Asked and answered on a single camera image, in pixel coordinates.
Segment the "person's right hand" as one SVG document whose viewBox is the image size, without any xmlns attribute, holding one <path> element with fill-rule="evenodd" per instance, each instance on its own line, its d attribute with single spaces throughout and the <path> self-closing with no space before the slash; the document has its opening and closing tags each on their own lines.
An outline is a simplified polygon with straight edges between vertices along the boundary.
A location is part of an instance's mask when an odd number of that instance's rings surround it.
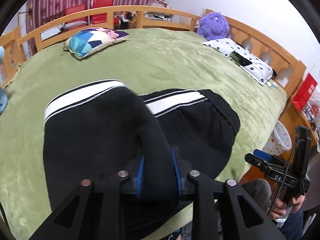
<svg viewBox="0 0 320 240">
<path fill-rule="evenodd" d="M 305 200 L 305 196 L 303 196 L 303 195 L 294 196 L 290 200 L 290 203 L 292 205 L 292 209 L 290 212 L 291 215 L 296 213 L 301 208 L 301 206 L 304 203 L 304 200 Z M 274 205 L 273 205 L 270 213 L 268 214 L 268 217 L 271 220 L 281 218 L 284 215 L 286 215 L 286 213 L 287 213 L 286 209 L 287 209 L 287 204 L 284 203 L 280 198 L 277 198 L 276 201 L 274 202 Z"/>
</svg>

